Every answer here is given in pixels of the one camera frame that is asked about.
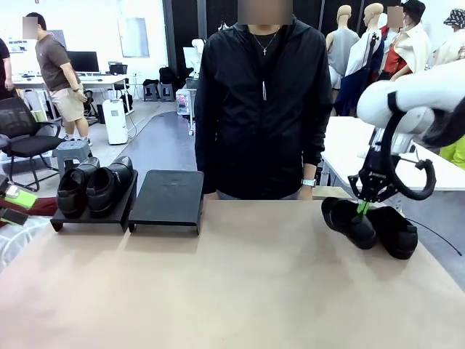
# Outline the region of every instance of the tan tabletop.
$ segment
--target tan tabletop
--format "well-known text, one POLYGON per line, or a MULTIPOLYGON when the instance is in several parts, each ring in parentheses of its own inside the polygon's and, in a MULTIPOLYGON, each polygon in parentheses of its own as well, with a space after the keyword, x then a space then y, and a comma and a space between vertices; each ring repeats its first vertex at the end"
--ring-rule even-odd
POLYGON ((319 201, 209 202, 200 238, 49 228, 0 275, 1 349, 463 349, 464 324, 423 246, 360 251, 319 201))

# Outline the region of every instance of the black display stand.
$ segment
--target black display stand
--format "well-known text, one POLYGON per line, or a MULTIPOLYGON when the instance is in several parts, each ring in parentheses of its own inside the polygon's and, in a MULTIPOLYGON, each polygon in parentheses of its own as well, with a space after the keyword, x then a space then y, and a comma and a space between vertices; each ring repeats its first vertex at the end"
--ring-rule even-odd
POLYGON ((136 225, 194 227, 200 232, 203 173, 193 171, 147 172, 129 215, 129 231, 136 225))
POLYGON ((67 218, 63 215, 60 209, 57 210, 53 218, 50 220, 55 231, 60 231, 64 223, 70 224, 119 224, 125 233, 128 228, 129 213, 134 206, 137 195, 137 171, 134 170, 131 185, 126 190, 121 200, 116 204, 114 210, 105 217, 94 216, 90 212, 90 208, 86 207, 79 218, 67 218))

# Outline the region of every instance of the black hoodie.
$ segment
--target black hoodie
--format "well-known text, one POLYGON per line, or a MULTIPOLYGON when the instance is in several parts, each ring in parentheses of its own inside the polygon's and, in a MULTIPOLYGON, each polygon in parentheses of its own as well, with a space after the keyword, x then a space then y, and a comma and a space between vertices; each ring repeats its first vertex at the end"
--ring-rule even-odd
POLYGON ((322 33, 294 17, 263 71, 246 25, 215 33, 203 49, 195 96, 195 154, 203 192, 279 199, 318 165, 331 103, 322 33))

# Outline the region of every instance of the hair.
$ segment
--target hair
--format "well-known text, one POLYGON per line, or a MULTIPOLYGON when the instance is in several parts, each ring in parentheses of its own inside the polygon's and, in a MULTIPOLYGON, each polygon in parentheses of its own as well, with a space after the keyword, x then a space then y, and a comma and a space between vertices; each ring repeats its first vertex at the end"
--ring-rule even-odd
POLYGON ((415 25, 421 22, 426 6, 419 0, 409 0, 404 4, 404 13, 410 16, 415 25))
POLYGON ((47 30, 47 24, 45 23, 45 19, 43 15, 40 15, 37 12, 31 12, 26 17, 37 17, 37 24, 39 24, 44 31, 47 30))

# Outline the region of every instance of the man in brown shirt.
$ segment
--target man in brown shirt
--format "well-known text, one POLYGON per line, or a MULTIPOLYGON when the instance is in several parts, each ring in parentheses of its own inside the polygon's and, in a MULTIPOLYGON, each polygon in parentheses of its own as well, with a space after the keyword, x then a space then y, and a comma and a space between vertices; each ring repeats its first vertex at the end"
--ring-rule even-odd
POLYGON ((65 48, 47 33, 47 24, 39 13, 32 12, 26 17, 37 18, 36 54, 42 77, 50 90, 52 102, 64 119, 66 140, 74 139, 75 125, 83 140, 92 145, 88 134, 89 124, 84 118, 87 101, 79 77, 71 66, 65 48))

